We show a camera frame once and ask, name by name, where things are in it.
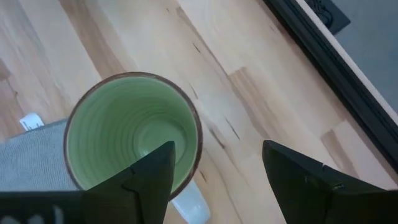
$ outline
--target mug rim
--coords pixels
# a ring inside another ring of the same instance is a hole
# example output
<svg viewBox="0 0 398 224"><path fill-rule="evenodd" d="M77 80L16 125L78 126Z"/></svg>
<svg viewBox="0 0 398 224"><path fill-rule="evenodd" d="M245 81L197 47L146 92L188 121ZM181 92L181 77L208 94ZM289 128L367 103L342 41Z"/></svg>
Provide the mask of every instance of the mug rim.
<svg viewBox="0 0 398 224"><path fill-rule="evenodd" d="M112 75L108 78L105 78L104 80L101 80L99 83L95 84L93 87L91 87L77 102L77 104L73 107L72 112L70 113L70 116L68 118L68 122L67 125L65 127L65 132L63 134L63 158L65 160L65 165L67 167L67 172L68 175L71 177L72 182L76 185L76 187L79 190L83 190L83 188L81 187L81 185L79 184L79 182L77 181L77 178L73 175L72 172L72 168L71 165L69 163L69 158L68 158L68 148L67 148L67 138L68 138L68 133L69 133L69 129L70 129L70 124L71 121L73 119L73 116L76 113L76 110L79 108L79 106L86 100L86 98L88 98L92 93L94 93L99 87L113 81L113 80L117 80L120 78L126 78L126 77L144 77L144 78L152 78L155 80L158 80L162 83L165 83L166 85L168 85L169 87L173 88L175 91L177 91L177 93L182 96L182 98L184 99L184 101L188 104L192 116L195 120L195 126L197 129L197 153L195 156L195 161L193 163L193 166L191 167L187 177L182 181L182 183L170 194L169 197L169 201L171 201L173 198L175 198L179 193L181 193L181 191L189 184L189 182L192 180L193 175L195 173L195 171L198 168L199 165L199 161L201 158L201 153L203 150L203 131L202 131L202 127L201 127L201 122L200 122L200 118L198 115L198 111L195 108L195 106L192 103L192 100L188 97L188 95L179 87L177 86L174 82L172 82L171 80L168 80L167 78L164 78L160 75L155 75L152 73L147 73L147 72L125 72L125 73L120 73L120 74L116 74L116 75Z"/></svg>

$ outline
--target black cabinet edge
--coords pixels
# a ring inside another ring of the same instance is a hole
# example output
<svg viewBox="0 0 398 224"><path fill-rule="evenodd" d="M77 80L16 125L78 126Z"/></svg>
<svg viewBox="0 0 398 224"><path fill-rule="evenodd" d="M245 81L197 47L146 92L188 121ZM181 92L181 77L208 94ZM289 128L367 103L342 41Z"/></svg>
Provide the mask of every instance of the black cabinet edge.
<svg viewBox="0 0 398 224"><path fill-rule="evenodd" d="M296 0L263 0L398 173L398 126Z"/></svg>

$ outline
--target ceramic mug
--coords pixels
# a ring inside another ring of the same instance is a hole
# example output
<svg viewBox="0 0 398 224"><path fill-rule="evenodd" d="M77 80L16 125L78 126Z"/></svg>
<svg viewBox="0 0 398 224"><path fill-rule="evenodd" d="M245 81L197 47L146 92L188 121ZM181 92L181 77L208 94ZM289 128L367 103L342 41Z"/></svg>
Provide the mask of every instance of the ceramic mug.
<svg viewBox="0 0 398 224"><path fill-rule="evenodd" d="M187 222L205 223L210 211L192 180L202 150L200 120L189 97L166 78L129 72L88 90L68 119L65 162L76 186L88 190L170 140L170 200Z"/></svg>

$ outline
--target gray cloth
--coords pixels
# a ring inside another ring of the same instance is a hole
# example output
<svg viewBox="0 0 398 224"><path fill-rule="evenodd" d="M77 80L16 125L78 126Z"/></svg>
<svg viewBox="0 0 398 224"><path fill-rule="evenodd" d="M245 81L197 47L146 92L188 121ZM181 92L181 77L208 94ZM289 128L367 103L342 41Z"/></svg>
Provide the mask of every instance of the gray cloth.
<svg viewBox="0 0 398 224"><path fill-rule="evenodd" d="M63 158L66 120L0 144L0 191L76 190Z"/></svg>

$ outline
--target wood grain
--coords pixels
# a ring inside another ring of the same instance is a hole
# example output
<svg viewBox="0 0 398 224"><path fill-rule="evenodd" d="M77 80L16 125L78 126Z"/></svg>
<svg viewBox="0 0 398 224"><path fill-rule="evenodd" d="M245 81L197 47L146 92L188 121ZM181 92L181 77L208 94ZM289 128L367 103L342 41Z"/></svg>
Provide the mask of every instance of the wood grain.
<svg viewBox="0 0 398 224"><path fill-rule="evenodd" d="M397 174L262 1L0 0L0 59L0 141L22 132L27 113L67 117L115 73L175 82L203 125L194 179L209 223L285 222L262 164L265 139L397 188ZM184 223L172 204L164 223Z"/></svg>

